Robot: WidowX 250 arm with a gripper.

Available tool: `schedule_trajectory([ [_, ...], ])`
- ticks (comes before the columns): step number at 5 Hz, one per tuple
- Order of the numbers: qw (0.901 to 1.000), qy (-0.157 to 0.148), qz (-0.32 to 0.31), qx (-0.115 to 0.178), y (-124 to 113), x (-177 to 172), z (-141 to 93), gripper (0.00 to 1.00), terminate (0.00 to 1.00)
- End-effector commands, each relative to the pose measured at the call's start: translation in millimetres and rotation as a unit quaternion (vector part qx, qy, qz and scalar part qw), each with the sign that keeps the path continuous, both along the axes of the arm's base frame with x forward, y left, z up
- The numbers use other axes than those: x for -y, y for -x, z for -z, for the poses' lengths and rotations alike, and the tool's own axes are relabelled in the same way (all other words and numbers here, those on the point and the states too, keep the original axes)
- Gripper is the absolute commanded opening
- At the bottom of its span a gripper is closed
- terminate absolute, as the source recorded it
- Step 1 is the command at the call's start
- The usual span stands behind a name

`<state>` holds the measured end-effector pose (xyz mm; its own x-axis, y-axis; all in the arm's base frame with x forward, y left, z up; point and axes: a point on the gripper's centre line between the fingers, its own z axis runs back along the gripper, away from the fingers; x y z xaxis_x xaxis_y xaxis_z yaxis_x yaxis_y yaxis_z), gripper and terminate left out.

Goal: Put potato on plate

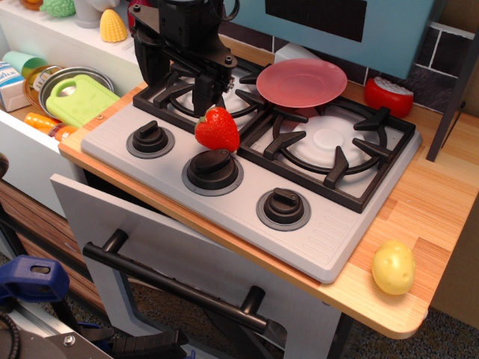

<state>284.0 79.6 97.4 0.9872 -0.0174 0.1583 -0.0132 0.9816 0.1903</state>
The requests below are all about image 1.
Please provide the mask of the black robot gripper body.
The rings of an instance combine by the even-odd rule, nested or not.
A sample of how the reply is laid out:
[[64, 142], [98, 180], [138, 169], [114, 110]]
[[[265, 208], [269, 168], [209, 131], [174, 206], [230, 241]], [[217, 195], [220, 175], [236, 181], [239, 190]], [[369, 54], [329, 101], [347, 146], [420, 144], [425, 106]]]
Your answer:
[[223, 1], [158, 1], [155, 7], [137, 4], [132, 15], [132, 36], [161, 40], [170, 63], [196, 78], [208, 73], [222, 85], [230, 83], [237, 60], [220, 41], [219, 26], [236, 17], [236, 1], [230, 14]]

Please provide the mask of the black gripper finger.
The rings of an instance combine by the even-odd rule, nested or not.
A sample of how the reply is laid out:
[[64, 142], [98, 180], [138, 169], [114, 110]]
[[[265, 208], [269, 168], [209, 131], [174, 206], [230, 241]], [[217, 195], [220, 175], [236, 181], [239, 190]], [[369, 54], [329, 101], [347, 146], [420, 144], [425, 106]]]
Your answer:
[[192, 92], [194, 115], [204, 116], [209, 108], [216, 105], [223, 94], [223, 87], [213, 76], [202, 73], [195, 79]]
[[164, 43], [159, 39], [134, 35], [135, 56], [144, 81], [158, 85], [170, 69], [170, 59], [162, 51]]

